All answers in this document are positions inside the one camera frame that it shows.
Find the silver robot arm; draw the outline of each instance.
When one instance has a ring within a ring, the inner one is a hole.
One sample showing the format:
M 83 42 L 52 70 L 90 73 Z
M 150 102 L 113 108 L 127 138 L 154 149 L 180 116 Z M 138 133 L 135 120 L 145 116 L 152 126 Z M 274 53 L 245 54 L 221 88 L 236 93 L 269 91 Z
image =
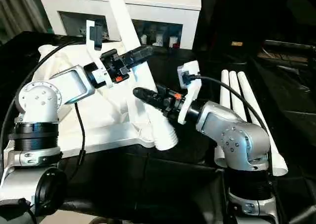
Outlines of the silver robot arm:
M 16 106 L 21 114 L 9 135 L 14 149 L 8 153 L 0 183 L 1 223 L 33 223 L 35 218 L 51 215 L 60 207 L 67 178 L 57 168 L 62 157 L 57 144 L 58 109 L 94 94 L 97 88 L 128 79 L 130 68 L 146 61 L 152 52 L 150 47 L 139 47 L 119 56 L 113 49 L 98 59 L 107 77 L 101 77 L 100 69 L 92 62 L 69 68 L 47 81 L 30 82 L 19 91 Z
M 271 193 L 268 176 L 270 140 L 255 124 L 243 121 L 234 111 L 212 101 L 200 106 L 195 99 L 201 87 L 200 79 L 185 81 L 188 75 L 199 75 L 198 63 L 189 62 L 178 68 L 180 86 L 187 89 L 184 97 L 158 86 L 158 93 L 136 88 L 133 93 L 144 102 L 163 111 L 166 117 L 177 117 L 179 123 L 191 121 L 196 130 L 223 148 L 228 173 L 228 199 L 236 221 L 262 223 L 270 217 L 278 224 L 276 199 Z

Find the white rod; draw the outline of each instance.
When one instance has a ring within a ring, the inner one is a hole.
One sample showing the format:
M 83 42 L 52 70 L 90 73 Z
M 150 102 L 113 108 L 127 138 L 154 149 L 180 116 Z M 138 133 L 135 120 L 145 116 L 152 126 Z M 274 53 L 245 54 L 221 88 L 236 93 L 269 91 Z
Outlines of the white rod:
M 240 94 L 237 73 L 235 71 L 229 72 L 229 83 L 232 89 L 234 89 L 238 94 Z M 247 122 L 245 108 L 240 99 L 238 99 L 235 95 L 232 94 L 232 105 L 233 110 L 244 120 Z
M 109 0 L 113 16 L 117 23 L 118 31 L 125 50 L 130 51 L 140 46 L 134 25 L 127 11 L 124 0 Z M 156 84 L 147 62 L 133 68 L 133 73 L 138 87 L 157 91 Z M 136 100 L 131 94 L 130 100 Z M 144 104 L 153 131 L 148 136 L 153 136 L 158 150 L 168 150 L 178 143 L 174 128 L 163 114 L 150 105 Z
M 269 130 L 269 127 L 266 123 L 265 118 L 263 117 L 263 114 L 261 112 L 261 109 L 259 107 L 259 104 L 255 98 L 255 95 L 251 89 L 251 86 L 249 84 L 249 81 L 245 75 L 244 72 L 238 73 L 238 79 L 240 82 L 241 90 L 243 93 L 244 98 L 247 100 L 247 102 L 255 109 L 255 111 L 258 113 L 260 118 L 262 119 L 264 125 L 267 128 L 267 132 L 270 138 L 270 145 L 271 145 L 271 152 L 272 152 L 272 165 L 273 165 L 273 175 L 274 176 L 283 176 L 288 172 L 287 165 L 285 163 L 284 158 L 279 154 L 277 150 L 276 143 L 271 135 L 271 132 Z M 255 118 L 253 113 L 249 111 L 252 123 L 257 124 L 260 126 L 258 120 Z
M 221 81 L 229 86 L 229 73 L 227 70 L 222 71 Z M 219 104 L 228 109 L 231 108 L 230 92 L 224 87 L 221 87 Z M 214 162 L 220 167 L 227 167 L 225 153 L 220 145 L 217 145 L 214 150 Z
M 229 86 L 229 74 L 227 70 L 222 71 L 222 77 L 221 81 L 225 83 L 226 85 Z M 230 92 L 224 87 L 221 87 L 221 92 L 220 92 L 220 99 L 219 99 L 219 104 L 226 107 L 226 108 L 231 108 L 231 97 L 230 97 Z
M 109 0 L 109 2 L 126 52 L 139 47 L 140 42 L 124 0 Z

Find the black surface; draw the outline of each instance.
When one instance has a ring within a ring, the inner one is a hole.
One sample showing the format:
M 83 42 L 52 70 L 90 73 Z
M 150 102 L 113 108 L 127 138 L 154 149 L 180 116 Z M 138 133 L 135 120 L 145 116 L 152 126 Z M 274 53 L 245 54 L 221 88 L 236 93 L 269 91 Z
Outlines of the black surface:
M 57 45 L 64 40 L 69 37 L 24 32 L 0 48 L 1 118 L 18 82 L 39 59 L 38 47 Z M 212 55 L 193 54 L 190 50 L 155 47 L 149 66 L 157 83 L 179 92 L 176 68 L 193 59 L 199 61 L 201 74 L 205 76 L 219 79 L 224 68 L 245 71 L 279 152 L 288 163 L 289 173 L 276 180 L 287 218 L 290 220 L 305 214 L 305 210 L 313 210 L 316 204 L 314 128 L 301 125 L 304 130 L 300 130 L 300 124 L 313 124 L 315 118 L 315 105 L 308 100 L 309 95 L 302 93 L 290 78 L 260 61 L 221 64 L 212 62 L 211 58 Z M 219 88 L 213 84 L 203 85 L 198 99 L 218 102 Z M 305 114 L 298 123 L 295 117 L 289 120 L 288 114 L 301 115 L 302 112 Z M 140 222 L 203 223 L 201 204 L 194 202 L 192 196 L 203 190 L 202 187 L 208 187 L 209 193 L 201 196 L 216 200 L 212 201 L 211 212 L 216 212 L 216 220 L 222 220 L 221 212 L 216 209 L 221 206 L 221 198 L 217 197 L 222 193 L 221 182 L 217 180 L 221 180 L 222 174 L 213 168 L 214 142 L 190 125 L 173 124 L 179 144 L 171 150 L 162 152 L 133 145 L 87 154 L 69 185 L 63 208 Z M 76 157 L 64 159 L 61 168 L 70 175 L 76 162 Z M 309 223 L 313 219 L 315 212 L 312 211 L 298 223 Z

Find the black cable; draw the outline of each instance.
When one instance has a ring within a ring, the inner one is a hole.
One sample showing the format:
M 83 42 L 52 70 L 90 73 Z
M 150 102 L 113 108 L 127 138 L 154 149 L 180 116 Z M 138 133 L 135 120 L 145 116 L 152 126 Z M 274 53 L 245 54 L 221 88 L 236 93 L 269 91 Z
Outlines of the black cable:
M 55 48 L 54 50 L 52 50 L 50 53 L 48 53 L 30 72 L 29 74 L 25 77 L 25 79 L 23 80 L 23 82 L 20 84 L 20 86 L 18 87 L 18 90 L 16 91 L 15 96 L 18 95 L 18 93 L 20 92 L 20 90 L 22 89 L 22 87 L 28 82 L 28 80 L 31 78 L 31 76 L 34 74 L 34 72 L 44 63 L 47 61 L 47 59 L 49 59 L 54 53 L 56 53 L 57 51 L 61 50 L 62 48 L 68 46 L 68 45 L 75 45 L 75 44 L 81 44 L 82 42 L 77 42 L 77 41 L 70 41 L 67 42 L 63 45 L 58 46 L 57 48 Z M 4 144 L 6 143 L 6 139 L 5 139 L 5 131 L 6 131 L 6 127 L 8 124 L 8 119 L 10 118 L 12 109 L 14 107 L 14 103 L 15 103 L 15 97 L 12 99 L 9 108 L 5 114 L 4 117 L 4 121 L 2 124 L 2 128 L 1 128 L 1 135 L 0 135 L 0 180 L 2 179 L 3 176 L 3 172 L 4 172 L 4 163 L 3 163 L 3 150 L 5 149 Z
M 248 103 L 247 100 L 245 100 L 245 98 L 243 98 L 239 93 L 237 93 L 233 88 L 231 88 L 230 86 L 226 85 L 225 83 L 212 78 L 212 77 L 205 77 L 205 76 L 196 76 L 196 75 L 190 75 L 188 76 L 189 79 L 202 79 L 202 80 L 208 80 L 208 81 L 212 81 L 215 83 L 220 84 L 222 87 L 226 88 L 227 90 L 229 90 L 232 94 L 234 94 L 238 99 L 240 99 L 243 104 L 253 113 L 253 115 L 256 117 L 256 119 L 258 120 L 260 126 L 267 132 L 268 134 L 268 130 L 267 127 L 265 126 L 265 124 L 263 123 L 262 119 L 260 118 L 259 114 L 256 112 L 256 110 Z M 269 164 L 269 172 L 270 172 L 270 176 L 273 177 L 273 167 L 272 167 L 272 152 L 271 152 L 271 147 L 269 149 L 268 152 L 268 164 Z M 272 189 L 272 193 L 276 194 L 276 201 L 278 203 L 279 206 L 279 210 L 281 215 L 279 215 L 279 219 L 280 219 L 280 223 L 284 223 L 285 219 L 285 211 L 284 208 L 282 206 L 281 200 L 279 198 L 279 196 L 277 195 L 277 188 L 275 186 L 275 184 L 273 182 L 269 183 L 270 187 Z
M 31 216 L 31 219 L 32 219 L 33 223 L 34 223 L 34 224 L 37 224 L 38 222 L 37 222 L 37 220 L 36 220 L 36 217 L 35 217 L 34 213 L 31 211 L 31 208 L 29 208 L 29 209 L 27 210 L 27 212 L 28 212 L 28 214 Z
M 82 165 L 83 161 L 84 161 L 84 156 L 85 156 L 85 131 L 84 131 L 84 127 L 83 127 L 83 122 L 79 113 L 79 109 L 78 109 L 78 104 L 75 103 L 75 109 L 76 109 L 76 113 L 77 113 L 77 117 L 79 120 L 79 124 L 80 124 L 80 128 L 81 128 L 81 132 L 82 132 L 82 145 L 81 145 L 81 150 L 79 152 L 79 156 L 78 156 L 78 160 L 77 160 L 77 164 L 76 164 L 76 168 L 73 172 L 73 174 L 70 176 L 69 178 L 69 182 L 75 177 L 75 175 L 77 174 L 80 166 Z
M 238 99 L 240 99 L 243 104 L 253 113 L 253 115 L 256 117 L 256 119 L 258 120 L 260 126 L 267 132 L 267 128 L 265 126 L 265 124 L 263 123 L 262 119 L 260 118 L 259 114 L 257 113 L 257 111 L 248 103 L 247 100 L 245 100 L 239 93 L 237 93 L 233 88 L 231 88 L 230 86 L 226 85 L 225 83 L 212 78 L 212 77 L 204 77 L 204 76 L 196 76 L 196 75 L 190 75 L 189 76 L 190 79 L 202 79 L 202 80 L 209 80 L 212 82 L 215 82 L 217 84 L 220 84 L 222 87 L 226 88 L 227 90 L 229 90 L 232 94 L 234 94 Z

